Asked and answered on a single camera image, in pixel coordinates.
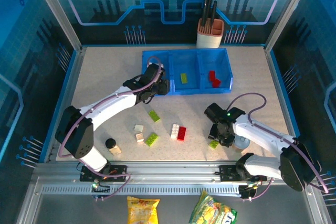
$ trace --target blue plastic bin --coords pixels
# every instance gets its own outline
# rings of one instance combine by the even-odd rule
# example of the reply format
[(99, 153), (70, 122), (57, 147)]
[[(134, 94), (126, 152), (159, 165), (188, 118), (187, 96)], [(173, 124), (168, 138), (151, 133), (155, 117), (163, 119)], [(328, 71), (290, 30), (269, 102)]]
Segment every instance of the blue plastic bin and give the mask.
[[(168, 94), (217, 94), (231, 91), (233, 75), (226, 48), (155, 50), (142, 52), (142, 73), (147, 68), (151, 56), (160, 59), (166, 70), (165, 79), (170, 80)], [(209, 81), (209, 71), (215, 70), (216, 78), (221, 81), (213, 88)], [(182, 84), (181, 74), (187, 75), (187, 84)]]

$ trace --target red block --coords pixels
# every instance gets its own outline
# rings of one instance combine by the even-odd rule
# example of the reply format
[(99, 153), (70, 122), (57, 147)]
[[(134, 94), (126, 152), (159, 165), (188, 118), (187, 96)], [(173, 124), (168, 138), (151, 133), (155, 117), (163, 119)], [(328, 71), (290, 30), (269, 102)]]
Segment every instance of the red block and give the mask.
[(215, 80), (216, 80), (215, 70), (210, 70), (209, 71), (209, 81), (215, 81)]
[(186, 127), (180, 126), (180, 129), (178, 130), (177, 140), (184, 141)]
[(221, 81), (218, 80), (218, 79), (216, 79), (216, 80), (214, 80), (214, 82), (212, 83), (212, 87), (214, 87), (214, 88), (219, 88), (220, 84), (221, 84)]

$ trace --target green lego brick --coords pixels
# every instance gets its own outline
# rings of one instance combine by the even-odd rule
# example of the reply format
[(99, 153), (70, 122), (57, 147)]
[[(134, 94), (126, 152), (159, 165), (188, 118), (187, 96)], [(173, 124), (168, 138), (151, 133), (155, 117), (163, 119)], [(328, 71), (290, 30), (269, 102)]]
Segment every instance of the green lego brick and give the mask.
[(156, 133), (152, 133), (152, 135), (150, 135), (147, 140), (146, 140), (146, 145), (148, 145), (149, 147), (151, 147), (154, 142), (159, 138), (159, 136)]
[(187, 84), (188, 83), (187, 74), (186, 73), (182, 73), (181, 74), (181, 82), (182, 82), (182, 84)]
[(215, 140), (212, 140), (210, 143), (209, 143), (209, 146), (212, 148), (212, 149), (215, 149), (217, 147), (217, 145), (219, 144), (219, 142), (215, 141)]
[(153, 121), (156, 123), (158, 120), (160, 120), (159, 116), (157, 115), (157, 113), (152, 110), (148, 113), (148, 115), (151, 117), (151, 119), (153, 119)]

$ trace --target enclosure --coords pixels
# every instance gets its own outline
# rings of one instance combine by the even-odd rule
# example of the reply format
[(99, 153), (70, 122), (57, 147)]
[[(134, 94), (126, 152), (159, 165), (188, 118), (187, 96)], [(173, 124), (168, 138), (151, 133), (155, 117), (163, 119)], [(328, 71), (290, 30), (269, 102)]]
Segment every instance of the enclosure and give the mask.
[[(187, 223), (202, 189), (236, 209), (238, 223), (335, 223), (336, 0), (216, 1), (224, 31), (212, 53), (196, 49), (204, 0), (0, 0), (1, 223), (126, 223), (127, 195), (160, 198), (160, 223)], [(163, 63), (170, 92), (94, 131), (95, 148), (132, 176), (118, 195), (95, 202), (78, 162), (58, 155), (63, 111), (115, 92), (151, 55)], [(207, 79), (212, 69), (218, 89)], [(263, 197), (242, 202), (237, 190), (246, 183), (221, 183), (219, 165), (246, 153), (273, 156), (253, 141), (243, 151), (209, 147), (205, 109), (214, 102), (224, 109), (247, 92), (267, 98), (256, 120), (311, 139), (328, 194), (312, 186), (299, 193), (277, 179)], [(235, 106), (261, 103), (246, 96)], [(135, 124), (145, 139), (159, 136), (153, 146), (136, 141)], [(186, 127), (183, 142), (171, 140), (173, 124)], [(105, 147), (111, 137), (121, 154)]]

